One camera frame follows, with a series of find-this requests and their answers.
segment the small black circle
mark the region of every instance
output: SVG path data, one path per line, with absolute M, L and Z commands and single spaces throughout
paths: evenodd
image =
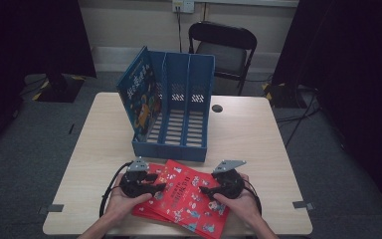
M 223 108 L 219 105 L 213 105 L 212 106 L 212 111 L 215 113 L 220 113 L 223 110 Z

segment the metal bracket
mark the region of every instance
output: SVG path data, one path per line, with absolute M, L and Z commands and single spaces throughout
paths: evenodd
M 246 163 L 247 162 L 244 160 L 222 160 L 222 162 L 213 170 L 213 173 L 226 172 Z
M 136 159 L 127 169 L 127 171 L 146 171 L 148 170 L 150 167 L 148 166 L 148 164 L 144 161 L 144 159 L 142 159 L 141 157 L 139 157 L 138 159 Z

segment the chair backrest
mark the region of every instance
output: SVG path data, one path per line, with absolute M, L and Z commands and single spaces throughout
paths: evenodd
M 195 53 L 193 40 L 251 50 L 252 53 L 257 47 L 257 38 L 249 30 L 208 21 L 191 25 L 188 36 L 190 41 L 189 53 L 191 54 Z

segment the wooden table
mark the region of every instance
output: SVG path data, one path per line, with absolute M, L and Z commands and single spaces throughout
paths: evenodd
M 223 111 L 209 114 L 206 161 L 180 161 L 196 170 L 212 172 L 222 159 L 245 160 L 238 171 L 250 176 L 263 204 L 263 216 L 277 234 L 307 235 L 312 225 L 302 201 L 283 140 L 269 102 L 264 98 L 213 96 L 211 105 Z M 133 130 L 117 93 L 95 97 L 53 204 L 43 226 L 48 235 L 79 235 L 98 219 L 101 196 L 124 163 L 136 159 Z M 164 163 L 165 159 L 145 158 Z M 108 234 L 196 235 L 178 225 L 129 215 Z M 232 212 L 223 235 L 250 235 L 251 229 Z

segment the black chair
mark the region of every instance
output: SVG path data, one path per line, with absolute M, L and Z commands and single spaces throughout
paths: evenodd
M 245 28 L 203 21 L 191 25 L 188 37 L 189 53 L 214 55 L 215 76 L 239 81 L 240 96 L 257 47 L 256 36 Z M 197 51 L 194 50 L 194 40 L 200 42 Z

